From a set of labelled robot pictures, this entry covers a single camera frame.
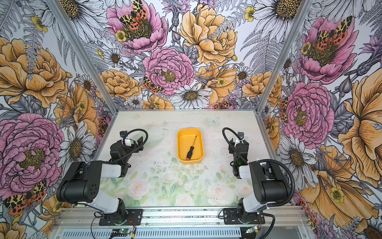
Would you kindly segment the black red screwdriver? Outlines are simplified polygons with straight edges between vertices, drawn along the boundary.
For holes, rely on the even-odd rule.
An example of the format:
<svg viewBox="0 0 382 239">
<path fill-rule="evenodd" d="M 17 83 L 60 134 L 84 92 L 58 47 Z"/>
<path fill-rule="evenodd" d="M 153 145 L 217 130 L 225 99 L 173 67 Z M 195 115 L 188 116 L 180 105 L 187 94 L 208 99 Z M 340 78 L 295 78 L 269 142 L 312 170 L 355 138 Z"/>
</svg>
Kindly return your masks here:
<svg viewBox="0 0 382 239">
<path fill-rule="evenodd" d="M 197 140 L 197 135 L 195 135 L 195 138 L 194 138 L 194 141 L 193 141 L 193 144 L 191 145 L 188 153 L 187 153 L 187 157 L 186 157 L 186 160 L 191 160 L 191 157 L 193 155 L 193 151 L 194 151 L 194 148 L 195 148 L 195 143 L 196 143 L 196 140 Z"/>
</svg>

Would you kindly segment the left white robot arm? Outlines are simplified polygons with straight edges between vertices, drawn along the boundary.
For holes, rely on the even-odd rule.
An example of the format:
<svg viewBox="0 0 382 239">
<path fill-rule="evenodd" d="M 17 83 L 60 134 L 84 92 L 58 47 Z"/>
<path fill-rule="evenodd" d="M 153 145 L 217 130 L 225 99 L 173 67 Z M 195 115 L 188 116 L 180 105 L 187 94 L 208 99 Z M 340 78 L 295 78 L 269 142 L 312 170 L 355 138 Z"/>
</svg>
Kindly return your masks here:
<svg viewBox="0 0 382 239">
<path fill-rule="evenodd" d="M 98 210 L 100 225 L 139 225 L 142 210 L 129 212 L 122 199 L 103 192 L 102 179 L 124 178 L 131 165 L 132 154 L 142 151 L 146 143 L 143 137 L 137 141 L 121 139 L 110 147 L 109 161 L 74 162 L 63 177 L 56 197 L 60 202 L 81 204 Z"/>
</svg>

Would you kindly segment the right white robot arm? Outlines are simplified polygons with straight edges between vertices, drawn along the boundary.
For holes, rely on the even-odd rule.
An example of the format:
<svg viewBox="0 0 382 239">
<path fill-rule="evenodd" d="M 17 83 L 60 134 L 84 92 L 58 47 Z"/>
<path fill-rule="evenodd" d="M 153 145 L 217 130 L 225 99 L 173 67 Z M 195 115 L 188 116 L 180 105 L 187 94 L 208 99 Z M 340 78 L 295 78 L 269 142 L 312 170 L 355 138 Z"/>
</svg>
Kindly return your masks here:
<svg viewBox="0 0 382 239">
<path fill-rule="evenodd" d="M 245 140 L 230 140 L 229 153 L 233 155 L 231 167 L 237 179 L 249 180 L 253 192 L 240 196 L 236 209 L 224 209 L 224 223 L 263 224 L 261 213 L 270 208 L 288 203 L 295 190 L 295 182 L 288 168 L 272 159 L 249 162 L 249 143 Z"/>
</svg>

